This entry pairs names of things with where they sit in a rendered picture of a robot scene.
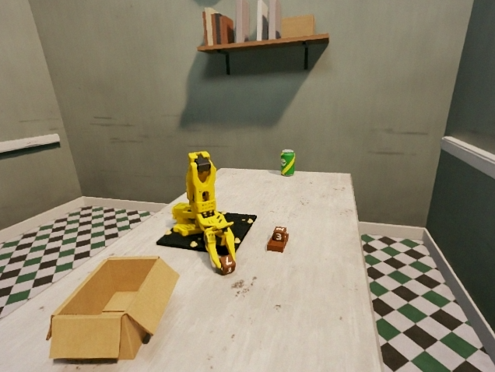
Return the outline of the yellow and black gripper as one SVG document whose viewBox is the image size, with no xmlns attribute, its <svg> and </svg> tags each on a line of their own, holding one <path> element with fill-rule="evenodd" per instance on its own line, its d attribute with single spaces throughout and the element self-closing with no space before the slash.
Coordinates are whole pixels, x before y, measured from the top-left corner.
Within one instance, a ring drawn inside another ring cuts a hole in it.
<svg viewBox="0 0 495 372">
<path fill-rule="evenodd" d="M 204 241 L 205 241 L 206 250 L 210 253 L 212 262 L 218 268 L 221 268 L 221 263 L 219 263 L 219 259 L 216 252 L 217 245 L 220 246 L 226 245 L 229 254 L 232 255 L 235 261 L 234 236 L 230 230 L 232 224 L 233 222 L 214 226 L 206 229 L 204 232 Z"/>
</svg>

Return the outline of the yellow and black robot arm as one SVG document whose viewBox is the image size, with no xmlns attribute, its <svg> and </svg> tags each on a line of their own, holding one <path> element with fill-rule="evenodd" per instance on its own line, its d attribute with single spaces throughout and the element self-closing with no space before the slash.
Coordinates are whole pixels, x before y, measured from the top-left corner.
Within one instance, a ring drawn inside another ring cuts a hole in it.
<svg viewBox="0 0 495 372">
<path fill-rule="evenodd" d="M 223 214 L 216 211 L 216 168 L 209 157 L 207 152 L 188 154 L 186 195 L 189 203 L 181 202 L 174 207 L 177 218 L 174 232 L 182 236 L 203 233 L 208 228 L 227 223 Z"/>
</svg>

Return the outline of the green drink can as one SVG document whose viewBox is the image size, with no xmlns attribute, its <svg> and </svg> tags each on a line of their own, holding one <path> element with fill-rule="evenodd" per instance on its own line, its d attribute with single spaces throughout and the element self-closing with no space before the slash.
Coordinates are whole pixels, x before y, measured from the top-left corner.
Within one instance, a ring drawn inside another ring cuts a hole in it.
<svg viewBox="0 0 495 372">
<path fill-rule="evenodd" d="M 295 153 L 291 149 L 285 149 L 281 153 L 281 174 L 292 176 L 294 174 Z"/>
</svg>

